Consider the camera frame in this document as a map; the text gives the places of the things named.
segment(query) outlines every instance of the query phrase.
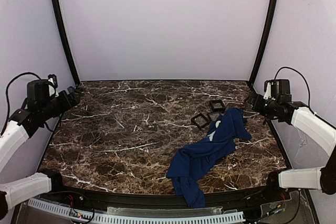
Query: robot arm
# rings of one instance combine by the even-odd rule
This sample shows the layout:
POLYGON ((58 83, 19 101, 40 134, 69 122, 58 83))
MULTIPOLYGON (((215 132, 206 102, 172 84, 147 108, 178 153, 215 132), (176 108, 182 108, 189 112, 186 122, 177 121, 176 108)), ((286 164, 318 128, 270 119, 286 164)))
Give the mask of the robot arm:
POLYGON ((306 133, 329 156, 325 167, 288 169, 269 174, 267 186, 271 188, 306 188, 336 193, 336 128, 317 116, 302 102, 292 102, 289 80, 268 80, 264 96, 251 93, 247 103, 265 117, 278 120, 306 133))
MULTIPOLYGON (((57 80, 54 75, 49 76, 48 80, 28 83, 24 106, 12 114, 0 137, 0 172, 17 149, 39 127, 44 127, 48 119, 60 116, 79 103, 72 87, 68 88, 68 93, 57 93, 56 87, 57 80)), ((17 204, 39 194, 60 190, 62 186, 61 175, 50 170, 42 170, 29 177, 0 184, 0 219, 17 204)))

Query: navy blue towel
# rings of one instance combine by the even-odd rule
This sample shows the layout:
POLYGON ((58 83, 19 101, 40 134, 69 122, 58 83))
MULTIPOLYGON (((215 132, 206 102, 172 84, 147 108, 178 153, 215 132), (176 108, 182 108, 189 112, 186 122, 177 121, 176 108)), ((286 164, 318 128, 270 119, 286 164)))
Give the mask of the navy blue towel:
POLYGON ((205 207, 204 193, 197 181, 210 171, 219 158, 236 150, 233 138, 251 139, 244 127, 243 112, 237 108, 228 109, 225 115, 212 122, 205 138, 179 149, 175 154, 167 178, 172 179, 175 194, 183 195, 189 207, 205 207))

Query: lavender wall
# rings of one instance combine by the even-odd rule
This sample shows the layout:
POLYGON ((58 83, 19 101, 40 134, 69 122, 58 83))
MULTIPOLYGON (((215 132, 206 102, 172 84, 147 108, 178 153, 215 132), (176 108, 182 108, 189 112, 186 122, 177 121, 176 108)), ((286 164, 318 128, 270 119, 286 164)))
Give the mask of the lavender wall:
MULTIPOLYGON (((272 79, 278 68, 290 66, 301 71, 311 89, 311 106, 336 125, 336 0, 278 0, 270 37, 255 83, 272 79)), ((307 103, 304 81, 290 70, 279 78, 290 79, 293 99, 307 103)), ((294 168, 323 166, 324 151, 303 133, 284 123, 275 127, 294 168)), ((321 223, 334 223, 336 195, 311 191, 321 223)))
POLYGON ((248 80, 269 0, 60 0, 81 80, 248 80))
MULTIPOLYGON (((54 73, 59 88, 73 85, 62 49, 51 0, 0 0, 0 126, 6 117, 5 88, 17 74, 32 71, 46 78, 54 73)), ((26 97, 26 83, 34 77, 21 77, 10 87, 12 112, 26 97)), ((54 128, 56 120, 50 120, 54 128)), ((0 183, 29 176, 37 165, 50 137, 40 129, 15 153, 0 174, 0 183)), ((0 223, 10 223, 11 215, 0 223)))

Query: brown marble tabletop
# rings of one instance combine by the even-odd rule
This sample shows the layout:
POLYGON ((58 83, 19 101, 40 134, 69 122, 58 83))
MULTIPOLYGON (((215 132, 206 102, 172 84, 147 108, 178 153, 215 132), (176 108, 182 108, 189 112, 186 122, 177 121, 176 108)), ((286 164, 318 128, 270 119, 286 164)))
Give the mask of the brown marble tabletop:
MULTIPOLYGON (((210 100, 244 109, 249 94, 243 81, 93 81, 77 90, 81 102, 64 114, 41 168, 60 171, 67 186, 152 195, 174 194, 165 178, 174 154, 205 137, 208 127, 190 119, 210 112, 210 100)), ((198 181, 205 193, 261 186, 285 167, 263 118, 244 116, 252 139, 235 139, 237 150, 198 181)))

